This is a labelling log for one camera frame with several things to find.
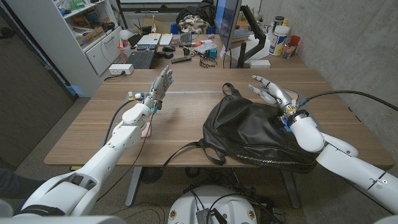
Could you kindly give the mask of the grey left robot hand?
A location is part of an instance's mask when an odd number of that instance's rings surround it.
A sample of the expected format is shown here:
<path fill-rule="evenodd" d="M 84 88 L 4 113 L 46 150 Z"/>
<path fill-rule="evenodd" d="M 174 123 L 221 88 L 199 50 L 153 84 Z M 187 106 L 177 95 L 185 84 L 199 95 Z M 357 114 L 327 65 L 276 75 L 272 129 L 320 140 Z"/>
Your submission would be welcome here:
<path fill-rule="evenodd" d="M 156 104 L 158 103 L 161 105 L 161 101 L 165 97 L 166 91 L 173 83 L 172 73 L 173 70 L 169 69 L 169 66 L 166 65 L 160 75 L 152 82 L 143 101 L 146 106 L 149 108 L 161 109 L 161 106 L 157 106 Z"/>

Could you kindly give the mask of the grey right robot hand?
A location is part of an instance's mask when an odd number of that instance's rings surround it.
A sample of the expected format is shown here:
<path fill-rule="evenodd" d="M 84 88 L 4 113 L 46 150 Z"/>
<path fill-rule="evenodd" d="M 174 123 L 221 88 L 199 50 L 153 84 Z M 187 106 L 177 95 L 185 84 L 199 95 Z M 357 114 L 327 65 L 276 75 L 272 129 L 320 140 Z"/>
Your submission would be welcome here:
<path fill-rule="evenodd" d="M 248 88 L 257 94 L 264 102 L 277 105 L 286 116 L 292 115 L 296 106 L 292 104 L 292 97 L 279 85 L 272 83 L 264 77 L 253 75 L 252 78 L 263 84 L 262 89 L 248 85 Z"/>

